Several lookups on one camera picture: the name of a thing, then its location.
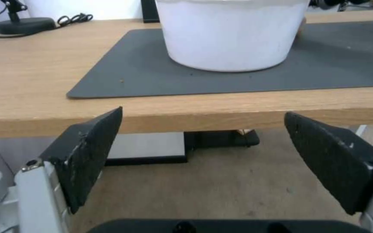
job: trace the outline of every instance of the desk lamp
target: desk lamp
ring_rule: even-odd
[[[17,12],[27,10],[28,7],[18,0],[1,0],[8,9],[9,20],[0,22],[0,34],[33,34],[56,28],[52,18],[34,17],[20,19]]]

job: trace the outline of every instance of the white bowl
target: white bowl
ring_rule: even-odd
[[[254,71],[286,59],[309,0],[156,0],[169,56],[209,71]]]

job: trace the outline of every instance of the wooden table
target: wooden table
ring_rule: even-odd
[[[373,20],[373,11],[307,15],[308,23]],[[123,106],[122,133],[281,127],[286,111],[330,124],[373,124],[373,87],[71,100],[65,94],[139,20],[93,21],[0,39],[0,137],[55,136]]]

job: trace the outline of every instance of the black mat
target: black mat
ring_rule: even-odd
[[[305,25],[283,63],[263,71],[239,73],[180,65],[167,55],[160,29],[132,30],[67,96],[105,98],[344,87],[373,87],[373,22]]]

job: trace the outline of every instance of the small debris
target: small debris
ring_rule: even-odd
[[[254,212],[254,211],[248,211],[245,215],[254,217],[256,215],[256,212]]]

